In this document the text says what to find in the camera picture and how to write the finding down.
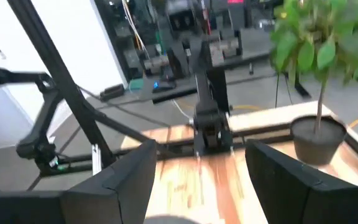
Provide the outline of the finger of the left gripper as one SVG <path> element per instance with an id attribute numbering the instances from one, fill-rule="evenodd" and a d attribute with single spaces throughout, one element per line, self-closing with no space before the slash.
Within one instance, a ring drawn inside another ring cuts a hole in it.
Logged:
<path id="1" fill-rule="evenodd" d="M 213 147 L 220 147 L 221 144 L 221 130 L 219 128 L 215 128 L 213 134 Z"/>
<path id="2" fill-rule="evenodd" d="M 204 143 L 206 147 L 213 145 L 213 128 L 207 127 L 204 129 Z"/>

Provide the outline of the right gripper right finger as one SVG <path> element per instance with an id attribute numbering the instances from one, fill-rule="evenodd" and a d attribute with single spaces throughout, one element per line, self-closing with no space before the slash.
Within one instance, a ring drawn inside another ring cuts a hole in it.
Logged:
<path id="1" fill-rule="evenodd" d="M 268 224 L 358 224 L 358 186 L 254 139 L 245 159 Z"/>

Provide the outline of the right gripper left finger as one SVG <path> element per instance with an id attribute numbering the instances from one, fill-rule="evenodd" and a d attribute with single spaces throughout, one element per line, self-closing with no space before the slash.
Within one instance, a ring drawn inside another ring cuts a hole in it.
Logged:
<path id="1" fill-rule="evenodd" d="M 148 140 L 68 190 L 0 191 L 0 224 L 142 224 L 156 162 Z"/>

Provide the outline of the black plant pot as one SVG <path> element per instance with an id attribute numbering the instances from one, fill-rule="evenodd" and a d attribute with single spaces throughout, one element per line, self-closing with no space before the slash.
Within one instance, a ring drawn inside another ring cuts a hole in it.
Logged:
<path id="1" fill-rule="evenodd" d="M 314 130 L 316 116 L 301 116 L 290 125 L 295 153 L 299 160 L 312 166 L 328 165 L 347 136 L 346 127 L 330 116 L 322 116 Z"/>

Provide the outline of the black computer mouse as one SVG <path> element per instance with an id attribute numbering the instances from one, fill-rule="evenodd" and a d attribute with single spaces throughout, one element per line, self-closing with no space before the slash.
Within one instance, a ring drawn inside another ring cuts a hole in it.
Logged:
<path id="1" fill-rule="evenodd" d="M 177 87 L 177 84 L 173 80 L 157 80 L 153 84 L 152 93 L 161 93 L 169 90 L 173 90 Z"/>

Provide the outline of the black power brick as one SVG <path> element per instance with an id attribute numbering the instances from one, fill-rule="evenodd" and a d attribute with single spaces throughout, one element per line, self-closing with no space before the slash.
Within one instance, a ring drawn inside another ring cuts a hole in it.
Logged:
<path id="1" fill-rule="evenodd" d="M 118 84 L 118 85 L 114 85 L 111 86 L 109 88 L 106 88 L 105 90 L 103 90 L 100 94 L 100 100 L 105 102 L 105 101 L 109 101 L 113 98 L 117 98 L 120 97 L 124 94 L 125 92 L 125 88 L 123 84 Z"/>

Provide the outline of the dark grey computer desk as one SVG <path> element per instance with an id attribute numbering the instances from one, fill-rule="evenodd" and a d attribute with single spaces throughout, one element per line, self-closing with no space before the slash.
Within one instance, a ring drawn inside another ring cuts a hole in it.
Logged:
<path id="1" fill-rule="evenodd" d="M 242 29 L 239 31 L 239 48 L 242 50 L 240 56 L 233 56 L 228 59 L 223 58 L 223 48 L 227 45 L 223 41 L 220 44 L 210 44 L 209 50 L 202 54 L 207 57 L 207 70 L 230 70 L 237 67 L 250 66 L 269 57 L 272 50 L 272 43 L 267 32 L 260 29 Z M 172 90 L 154 93 L 152 89 L 157 80 L 146 79 L 140 101 L 152 101 L 157 104 L 163 101 L 174 100 L 176 98 L 192 95 L 197 92 L 196 78 L 192 75 L 189 78 L 176 82 L 177 87 Z"/>

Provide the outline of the green leafy plant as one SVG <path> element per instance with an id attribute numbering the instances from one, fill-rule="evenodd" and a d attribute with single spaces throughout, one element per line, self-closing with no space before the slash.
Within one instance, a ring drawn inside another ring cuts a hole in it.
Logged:
<path id="1" fill-rule="evenodd" d="M 313 132 L 321 126 L 328 79 L 358 78 L 358 0 L 283 0 L 273 10 L 272 66 L 290 80 L 314 75 L 320 82 Z"/>

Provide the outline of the silver extrusion rail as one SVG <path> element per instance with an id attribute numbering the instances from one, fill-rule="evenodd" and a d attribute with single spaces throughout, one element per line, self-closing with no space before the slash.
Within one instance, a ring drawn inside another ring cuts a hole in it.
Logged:
<path id="1" fill-rule="evenodd" d="M 92 145 L 92 171 L 93 175 L 98 174 L 103 169 L 101 161 L 101 150 L 97 144 Z"/>

